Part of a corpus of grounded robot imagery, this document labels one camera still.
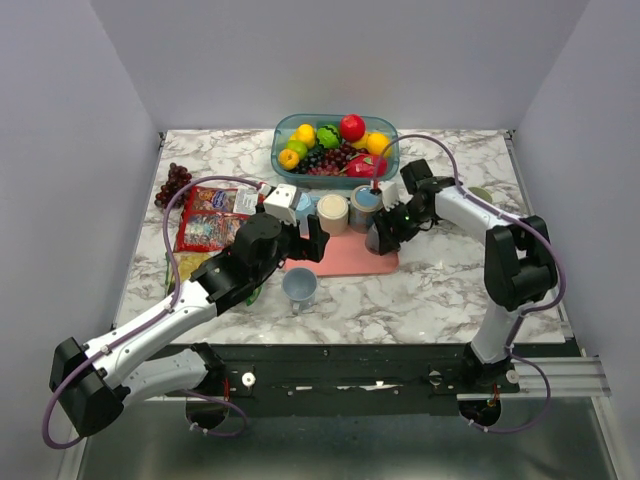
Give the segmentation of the green ceramic mug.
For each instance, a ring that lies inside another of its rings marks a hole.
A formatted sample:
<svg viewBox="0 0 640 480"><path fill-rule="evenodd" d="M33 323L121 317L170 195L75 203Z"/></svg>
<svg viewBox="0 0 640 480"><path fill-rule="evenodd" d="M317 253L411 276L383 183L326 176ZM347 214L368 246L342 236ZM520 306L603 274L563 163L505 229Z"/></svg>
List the green ceramic mug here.
<svg viewBox="0 0 640 480"><path fill-rule="evenodd" d="M489 204L493 203L493 197L490 192L482 187L469 187L468 191Z"/></svg>

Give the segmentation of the small grey-purple mug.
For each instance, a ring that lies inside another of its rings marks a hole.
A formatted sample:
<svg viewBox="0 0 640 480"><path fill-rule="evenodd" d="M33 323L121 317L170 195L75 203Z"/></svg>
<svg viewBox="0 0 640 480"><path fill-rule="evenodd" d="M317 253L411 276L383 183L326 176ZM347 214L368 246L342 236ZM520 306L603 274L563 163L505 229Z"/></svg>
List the small grey-purple mug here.
<svg viewBox="0 0 640 480"><path fill-rule="evenodd" d="M395 238L385 227L373 224L366 236L365 246L367 250L378 256L384 256L397 251Z"/></svg>

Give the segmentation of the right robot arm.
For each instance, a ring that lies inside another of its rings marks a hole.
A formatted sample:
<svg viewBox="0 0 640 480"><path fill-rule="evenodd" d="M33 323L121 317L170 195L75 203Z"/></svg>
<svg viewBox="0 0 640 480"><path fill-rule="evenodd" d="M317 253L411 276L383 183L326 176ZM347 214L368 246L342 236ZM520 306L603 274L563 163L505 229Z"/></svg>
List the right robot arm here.
<svg viewBox="0 0 640 480"><path fill-rule="evenodd" d="M400 200L393 182L372 185L381 206L372 216L366 247L377 255L397 252L424 224L440 220L458 226L483 245L489 303L478 332L465 347L459 370L467 389L483 391L505 372L525 315L558 283L546 224L538 216L509 216L455 178L434 175L425 160L409 163L401 175L411 196L408 202Z"/></svg>

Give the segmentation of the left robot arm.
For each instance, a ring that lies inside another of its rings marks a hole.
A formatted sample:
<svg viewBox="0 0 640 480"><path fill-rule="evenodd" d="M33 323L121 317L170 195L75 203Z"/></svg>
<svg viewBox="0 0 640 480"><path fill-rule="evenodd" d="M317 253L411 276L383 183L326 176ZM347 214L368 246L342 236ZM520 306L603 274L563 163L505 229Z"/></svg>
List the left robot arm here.
<svg viewBox="0 0 640 480"><path fill-rule="evenodd" d="M214 393L222 372L214 354L190 347L164 361L153 355L180 335L247 300L287 259L320 262L330 238L317 216L309 234L265 212L252 215L233 243L204 261L171 296L122 328L80 343L69 337L53 353L52 398L80 438L113 423L129 404L176 390Z"/></svg>

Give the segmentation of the grey ceramic mug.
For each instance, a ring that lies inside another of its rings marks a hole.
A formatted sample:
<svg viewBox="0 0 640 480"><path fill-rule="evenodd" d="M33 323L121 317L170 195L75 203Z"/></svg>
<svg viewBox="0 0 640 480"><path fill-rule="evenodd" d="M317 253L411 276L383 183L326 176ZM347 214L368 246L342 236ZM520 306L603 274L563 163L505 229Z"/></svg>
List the grey ceramic mug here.
<svg viewBox="0 0 640 480"><path fill-rule="evenodd" d="M316 275L304 267L293 268L283 277L282 290L295 314L304 312L314 305L317 288Z"/></svg>

